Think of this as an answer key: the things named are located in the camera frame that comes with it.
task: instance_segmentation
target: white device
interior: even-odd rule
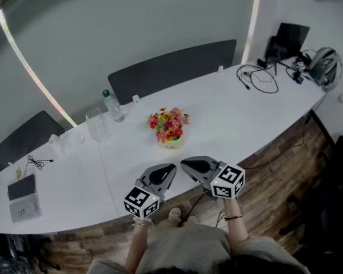
[[[245,184],[245,170],[226,165],[211,182],[212,196],[235,199]]]
[[[212,196],[234,199],[245,184],[245,170],[209,156],[194,156],[181,161],[182,169],[195,182],[211,190]]]
[[[172,163],[149,167],[124,198],[125,209],[140,219],[150,216],[160,208],[164,193],[169,189],[176,173],[177,168]]]
[[[160,198],[146,190],[134,186],[123,200],[125,209],[133,216],[145,219],[160,207]]]

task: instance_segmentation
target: glass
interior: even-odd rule
[[[96,107],[85,114],[87,128],[90,136],[97,142],[102,142],[110,137],[107,120],[101,110]]]

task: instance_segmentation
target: wood panel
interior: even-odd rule
[[[250,235],[270,236],[290,253],[300,248],[298,240],[302,237],[304,227],[286,236],[278,234],[280,228],[289,224],[298,214],[297,208],[286,200],[292,194],[298,198],[304,197],[308,188],[313,186],[313,178],[319,176],[316,178],[319,180],[325,169],[324,161],[318,158],[318,153],[325,151],[329,156],[331,154],[315,121],[311,120],[305,128],[304,123],[305,119],[300,119],[258,156],[252,155],[240,163],[244,168],[260,166],[283,153],[266,166],[246,171],[246,185],[238,201]],[[153,219],[159,223],[167,218],[169,210],[175,206],[180,207],[182,214],[186,215],[202,192],[202,188],[198,187],[169,200],[153,215]],[[204,196],[193,210],[193,215],[198,217],[200,223],[214,227],[223,208],[221,200],[215,202]],[[53,242],[45,247],[45,254],[54,263],[58,263],[62,271],[48,269],[49,272],[85,273],[91,261],[97,257],[106,257],[123,264],[131,241],[132,223],[132,218],[126,216],[105,224],[51,236]],[[227,231],[224,220],[218,227]]]

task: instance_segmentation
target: white table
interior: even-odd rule
[[[65,231],[118,217],[98,143],[90,137],[86,124],[68,132],[85,137],[75,152],[62,158],[45,144],[30,154],[35,160],[54,159],[45,162],[42,171],[34,169],[42,217],[16,224],[11,221],[7,185],[13,182],[18,166],[24,173],[27,157],[0,172],[0,233]]]
[[[0,232],[64,231],[127,215],[123,198],[144,170],[160,163],[177,165],[176,178],[166,193],[166,199],[175,197],[197,185],[182,172],[182,159],[208,155],[239,163],[279,136],[324,96],[314,82],[294,82],[280,65],[276,77],[278,93],[264,94],[254,88],[249,91],[236,77],[238,68],[195,78],[146,96],[137,104],[127,104],[125,121],[114,123],[112,136],[100,144],[90,137],[83,123],[68,131],[85,136],[83,146],[75,153],[60,158],[49,144],[31,153],[34,159],[55,159],[37,171],[43,213],[37,220],[12,224],[9,213],[7,184],[18,164],[24,168],[26,158],[2,171]],[[259,76],[270,79],[263,73]],[[256,84],[274,90],[273,84]],[[154,131],[144,125],[145,116],[158,108],[174,106],[186,110],[190,125],[185,130],[185,146],[167,151],[156,145]]]

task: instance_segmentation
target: shoe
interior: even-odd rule
[[[172,210],[169,212],[169,218],[171,217],[181,217],[181,210],[178,207],[174,207]]]
[[[187,222],[188,223],[194,223],[194,224],[198,224],[198,219],[195,216],[189,216],[187,218]]]

